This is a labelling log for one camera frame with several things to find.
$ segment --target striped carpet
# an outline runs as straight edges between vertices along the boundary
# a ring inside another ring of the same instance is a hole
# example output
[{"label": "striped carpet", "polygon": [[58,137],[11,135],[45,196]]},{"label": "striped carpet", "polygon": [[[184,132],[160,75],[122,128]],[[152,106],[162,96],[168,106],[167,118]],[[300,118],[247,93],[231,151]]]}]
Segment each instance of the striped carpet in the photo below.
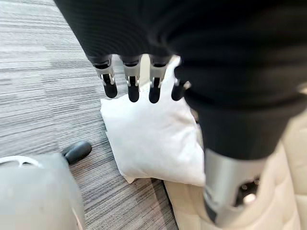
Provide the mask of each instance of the striped carpet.
[{"label": "striped carpet", "polygon": [[[118,95],[127,92],[114,59]],[[175,230],[163,184],[127,184],[118,173],[99,113],[102,84],[51,0],[0,0],[0,157],[93,145],[71,167],[87,230]]]}]

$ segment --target cushion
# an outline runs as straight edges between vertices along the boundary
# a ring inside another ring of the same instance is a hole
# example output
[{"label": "cushion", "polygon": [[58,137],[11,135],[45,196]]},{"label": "cushion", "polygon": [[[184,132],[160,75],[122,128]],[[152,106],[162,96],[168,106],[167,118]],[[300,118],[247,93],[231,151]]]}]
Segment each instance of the cushion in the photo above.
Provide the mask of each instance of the cushion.
[{"label": "cushion", "polygon": [[157,178],[203,186],[203,150],[197,141],[198,125],[184,99],[171,98],[174,68],[171,62],[161,87],[160,100],[150,103],[140,92],[136,103],[128,95],[101,100],[101,115],[119,172],[128,183],[135,178]]}]

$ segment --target beige sofa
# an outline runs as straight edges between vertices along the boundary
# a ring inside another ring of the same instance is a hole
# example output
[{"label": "beige sofa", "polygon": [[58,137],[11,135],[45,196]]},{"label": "beige sofa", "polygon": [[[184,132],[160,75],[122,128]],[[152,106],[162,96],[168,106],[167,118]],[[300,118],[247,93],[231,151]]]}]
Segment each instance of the beige sofa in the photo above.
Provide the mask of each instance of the beige sofa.
[{"label": "beige sofa", "polygon": [[[219,230],[206,216],[202,188],[165,186],[180,230]],[[307,230],[307,111],[291,120],[268,160],[256,203],[224,230]]]}]

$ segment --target floor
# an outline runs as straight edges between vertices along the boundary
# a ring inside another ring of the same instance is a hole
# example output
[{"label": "floor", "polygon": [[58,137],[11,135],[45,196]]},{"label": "floor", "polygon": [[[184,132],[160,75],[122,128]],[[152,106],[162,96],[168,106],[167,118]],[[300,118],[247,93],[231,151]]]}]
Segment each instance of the floor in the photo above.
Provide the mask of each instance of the floor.
[{"label": "floor", "polygon": [[[118,95],[127,92],[115,57]],[[176,230],[163,184],[127,184],[118,173],[99,113],[102,84],[51,0],[0,0],[0,156],[93,145],[71,167],[87,230]]]}]

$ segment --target silver metal part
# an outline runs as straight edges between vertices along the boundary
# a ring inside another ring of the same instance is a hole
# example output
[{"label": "silver metal part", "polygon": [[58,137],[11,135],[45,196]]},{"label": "silver metal part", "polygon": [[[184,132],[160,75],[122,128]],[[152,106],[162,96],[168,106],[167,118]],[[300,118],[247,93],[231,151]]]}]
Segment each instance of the silver metal part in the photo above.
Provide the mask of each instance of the silver metal part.
[{"label": "silver metal part", "polygon": [[235,206],[238,189],[244,189],[243,184],[255,180],[255,184],[259,184],[257,178],[261,175],[266,160],[236,160],[210,149],[206,150],[206,186],[203,195],[208,207],[216,214],[216,226],[228,226],[247,206],[254,203],[257,194],[250,194],[243,198],[242,205]]},{"label": "silver metal part", "polygon": [[135,86],[139,86],[141,62],[135,66],[126,66],[124,64],[124,73],[128,86],[131,86],[130,77],[135,77]]},{"label": "silver metal part", "polygon": [[185,90],[187,90],[187,89],[190,88],[190,87],[191,87],[191,83],[190,83],[189,81],[186,81],[186,83],[183,84],[183,88],[184,88]]},{"label": "silver metal part", "polygon": [[106,82],[103,78],[103,75],[109,75],[109,78],[110,78],[110,83],[111,85],[114,85],[115,83],[115,78],[114,78],[114,70],[113,70],[113,66],[112,66],[112,60],[110,59],[109,61],[109,66],[105,69],[98,69],[98,68],[95,68],[97,74],[98,74],[98,77],[100,78],[100,80],[102,81],[103,85],[106,85]]},{"label": "silver metal part", "polygon": [[[174,83],[176,86],[178,86],[180,84],[180,79],[178,78],[175,78],[175,83]],[[183,84],[183,88],[185,90],[187,90],[188,88],[190,88],[192,85],[189,81],[186,81],[184,84]]]},{"label": "silver metal part", "polygon": [[153,66],[153,64],[150,64],[150,87],[154,87],[154,79],[159,78],[159,85],[158,88],[161,87],[162,81],[164,79],[164,75],[167,69],[167,65],[162,67],[156,67]]}]

